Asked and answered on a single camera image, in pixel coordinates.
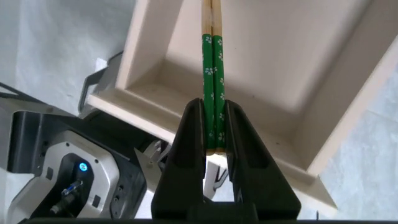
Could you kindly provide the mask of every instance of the chopsticks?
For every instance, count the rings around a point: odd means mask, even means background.
[[[207,154],[225,152],[225,91],[221,1],[202,2],[203,93]]]

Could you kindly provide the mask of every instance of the floral pattern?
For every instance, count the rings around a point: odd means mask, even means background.
[[[218,136],[218,140],[220,140],[220,141],[225,141],[225,134],[224,134],[224,132],[220,133],[220,135]]]
[[[206,37],[205,41],[211,44],[211,37]]]
[[[212,75],[213,74],[213,69],[212,68],[205,68],[205,73],[207,75]]]

